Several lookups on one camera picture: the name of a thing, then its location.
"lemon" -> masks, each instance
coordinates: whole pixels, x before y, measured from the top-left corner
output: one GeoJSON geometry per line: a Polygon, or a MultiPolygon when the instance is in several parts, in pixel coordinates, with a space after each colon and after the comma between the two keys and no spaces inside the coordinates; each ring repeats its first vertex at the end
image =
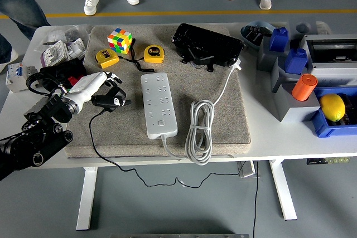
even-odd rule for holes
{"type": "Polygon", "coordinates": [[[324,116],[333,122],[339,121],[346,112],[344,101],[337,94],[327,94],[320,98],[324,116]]]}

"plug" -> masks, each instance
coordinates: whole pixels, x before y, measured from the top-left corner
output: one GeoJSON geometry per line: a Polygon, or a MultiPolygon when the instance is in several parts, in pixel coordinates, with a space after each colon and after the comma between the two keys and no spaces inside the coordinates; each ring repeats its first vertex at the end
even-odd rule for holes
{"type": "Polygon", "coordinates": [[[241,61],[238,58],[237,61],[235,63],[233,63],[231,66],[229,66],[229,68],[231,69],[231,71],[233,71],[234,69],[238,69],[239,71],[242,69],[239,65],[240,65],[241,61]]]}

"yellow floor line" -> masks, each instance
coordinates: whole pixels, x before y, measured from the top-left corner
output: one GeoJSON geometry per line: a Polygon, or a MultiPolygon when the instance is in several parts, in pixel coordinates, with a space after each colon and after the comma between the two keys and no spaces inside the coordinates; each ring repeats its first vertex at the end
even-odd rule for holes
{"type": "MultiPolygon", "coordinates": [[[[197,15],[258,15],[258,14],[341,14],[357,13],[357,9],[281,9],[269,11],[153,11],[153,12],[103,12],[93,17],[133,17],[133,16],[197,16],[197,15]]],[[[47,18],[87,17],[84,13],[49,13],[47,18]]]]}

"tape measure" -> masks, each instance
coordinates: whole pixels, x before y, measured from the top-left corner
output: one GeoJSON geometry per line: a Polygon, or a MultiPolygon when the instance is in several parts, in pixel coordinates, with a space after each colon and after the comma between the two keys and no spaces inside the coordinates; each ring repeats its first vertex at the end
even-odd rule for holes
{"type": "Polygon", "coordinates": [[[163,63],[163,57],[165,51],[159,45],[150,45],[146,47],[144,52],[144,61],[150,62],[152,64],[161,64],[163,63]]]}
{"type": "Polygon", "coordinates": [[[119,57],[112,49],[107,48],[99,51],[97,55],[95,55],[95,60],[100,67],[104,69],[119,62],[119,57]]]}

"white cable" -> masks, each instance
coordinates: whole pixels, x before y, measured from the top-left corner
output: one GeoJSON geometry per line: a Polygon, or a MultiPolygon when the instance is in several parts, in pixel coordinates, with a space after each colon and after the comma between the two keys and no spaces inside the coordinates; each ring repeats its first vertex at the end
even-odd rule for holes
{"type": "MultiPolygon", "coordinates": [[[[200,166],[207,164],[212,156],[212,123],[214,117],[214,106],[221,99],[234,69],[241,70],[239,64],[240,60],[237,59],[236,63],[229,67],[230,72],[227,77],[227,80],[224,84],[221,94],[214,103],[212,103],[210,100],[201,100],[198,103],[191,103],[191,125],[186,138],[185,151],[187,158],[200,166]],[[202,125],[199,124],[200,112],[203,112],[204,116],[202,120],[202,125]],[[196,140],[197,135],[200,135],[200,140],[198,143],[196,140]]],[[[166,135],[161,135],[161,139],[165,150],[170,156],[176,159],[186,158],[184,156],[176,156],[170,152],[166,144],[166,135]]]]}
{"type": "Polygon", "coordinates": [[[176,156],[173,153],[171,153],[171,151],[168,149],[168,146],[166,144],[166,135],[165,134],[161,135],[161,140],[162,140],[163,147],[165,148],[165,150],[167,151],[167,153],[170,156],[172,156],[172,157],[174,157],[175,159],[178,159],[178,160],[182,160],[182,159],[186,159],[187,158],[185,156],[176,156]]]}

